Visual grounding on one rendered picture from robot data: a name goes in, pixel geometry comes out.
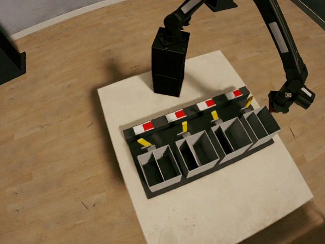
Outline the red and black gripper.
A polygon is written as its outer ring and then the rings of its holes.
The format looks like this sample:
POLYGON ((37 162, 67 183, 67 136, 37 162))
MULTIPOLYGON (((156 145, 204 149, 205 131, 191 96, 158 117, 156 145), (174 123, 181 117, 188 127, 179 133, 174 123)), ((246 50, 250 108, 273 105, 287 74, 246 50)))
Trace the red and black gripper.
POLYGON ((270 91, 268 94, 269 97, 269 113, 282 112, 286 114, 289 112, 289 108, 282 108, 282 106, 288 101, 280 95, 280 91, 270 91))

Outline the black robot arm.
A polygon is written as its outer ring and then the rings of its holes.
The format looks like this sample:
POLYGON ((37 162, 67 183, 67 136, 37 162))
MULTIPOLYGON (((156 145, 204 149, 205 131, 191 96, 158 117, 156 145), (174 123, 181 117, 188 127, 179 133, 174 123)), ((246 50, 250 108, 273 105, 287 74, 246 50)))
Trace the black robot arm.
MULTIPOLYGON (((164 48, 186 42, 181 32, 184 30, 182 27, 190 25, 191 16, 206 1, 185 0, 177 10, 164 18, 165 29, 163 33, 158 34, 158 40, 164 48)), ((271 34, 286 73, 287 81, 281 87, 280 95, 288 101, 282 108, 289 108, 295 102, 308 109, 316 95, 304 85, 308 71, 298 53, 277 0, 253 1, 271 34)))

